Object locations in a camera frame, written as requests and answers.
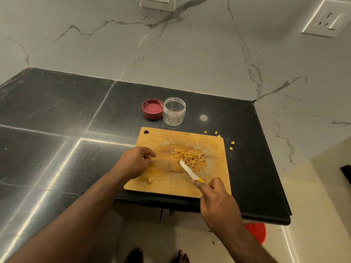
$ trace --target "wooden cutting board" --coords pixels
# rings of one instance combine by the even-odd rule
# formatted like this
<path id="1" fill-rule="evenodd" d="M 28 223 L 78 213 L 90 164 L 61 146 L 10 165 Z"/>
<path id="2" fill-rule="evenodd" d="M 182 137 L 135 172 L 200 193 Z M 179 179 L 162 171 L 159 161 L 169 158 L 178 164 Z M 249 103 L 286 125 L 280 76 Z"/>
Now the wooden cutting board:
<path id="1" fill-rule="evenodd" d="M 141 176 L 130 180 L 124 189 L 200 198 L 202 193 L 192 184 L 190 175 L 180 166 L 178 158 L 171 153 L 175 149 L 185 149 L 204 154 L 206 162 L 198 162 L 192 168 L 197 176 L 206 184 L 214 177 L 221 178 L 231 194 L 223 138 L 142 127 L 136 146 L 149 147 L 157 157 Z"/>

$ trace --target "black granite countertop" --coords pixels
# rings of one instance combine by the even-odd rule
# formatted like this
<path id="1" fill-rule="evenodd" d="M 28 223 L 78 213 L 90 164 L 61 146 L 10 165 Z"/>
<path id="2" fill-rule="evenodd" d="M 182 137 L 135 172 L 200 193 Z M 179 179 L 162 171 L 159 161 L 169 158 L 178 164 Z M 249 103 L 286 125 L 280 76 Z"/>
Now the black granite countertop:
<path id="1" fill-rule="evenodd" d="M 169 97 L 186 102 L 181 125 L 143 117 L 144 100 Z M 15 227 L 16 216 L 28 206 L 28 215 L 50 206 L 52 212 L 41 218 L 46 220 L 41 224 L 49 223 L 136 144 L 141 127 L 218 131 L 225 144 L 235 141 L 232 151 L 226 146 L 226 156 L 243 218 L 290 223 L 251 101 L 27 68 L 1 86 L 0 107 L 0 209 L 5 211 L 0 224 L 7 227 L 2 232 Z M 199 199 L 193 198 L 123 191 L 117 200 L 199 212 Z"/>

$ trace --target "foot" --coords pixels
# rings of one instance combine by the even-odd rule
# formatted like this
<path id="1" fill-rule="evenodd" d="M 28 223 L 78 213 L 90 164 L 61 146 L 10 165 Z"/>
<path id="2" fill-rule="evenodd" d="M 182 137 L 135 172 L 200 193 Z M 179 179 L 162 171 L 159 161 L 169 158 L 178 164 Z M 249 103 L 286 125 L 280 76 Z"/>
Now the foot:
<path id="1" fill-rule="evenodd" d="M 125 263 L 144 263 L 143 251 L 141 248 L 135 248 L 129 253 L 129 257 L 125 260 Z"/>
<path id="2" fill-rule="evenodd" d="M 184 254 L 182 250 L 179 250 L 177 258 L 175 259 L 174 263 L 190 263 L 188 254 Z"/>

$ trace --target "red stool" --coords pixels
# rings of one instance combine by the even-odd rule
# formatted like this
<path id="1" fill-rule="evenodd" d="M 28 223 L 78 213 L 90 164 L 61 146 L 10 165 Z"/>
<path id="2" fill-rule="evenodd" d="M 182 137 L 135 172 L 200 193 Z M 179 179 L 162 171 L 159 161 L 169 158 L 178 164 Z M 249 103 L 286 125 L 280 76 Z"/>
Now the red stool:
<path id="1" fill-rule="evenodd" d="M 261 222 L 244 224 L 245 228 L 252 233 L 256 240 L 263 245 L 267 238 L 266 225 Z"/>

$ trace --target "hand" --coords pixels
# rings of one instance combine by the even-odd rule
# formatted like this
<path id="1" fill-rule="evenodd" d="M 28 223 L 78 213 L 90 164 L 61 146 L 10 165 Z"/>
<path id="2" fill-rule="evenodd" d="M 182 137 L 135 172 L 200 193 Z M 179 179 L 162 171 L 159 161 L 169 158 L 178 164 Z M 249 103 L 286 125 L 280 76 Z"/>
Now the hand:
<path id="1" fill-rule="evenodd" d="M 145 146 L 136 146 L 127 150 L 110 172 L 122 175 L 125 181 L 139 177 L 151 164 L 156 153 Z"/>
<path id="2" fill-rule="evenodd" d="M 243 226 L 238 203 L 227 193 L 220 178 L 213 178 L 208 185 L 193 180 L 204 195 L 200 198 L 201 215 L 212 232 L 222 241 L 231 242 L 241 238 L 246 229 Z"/>

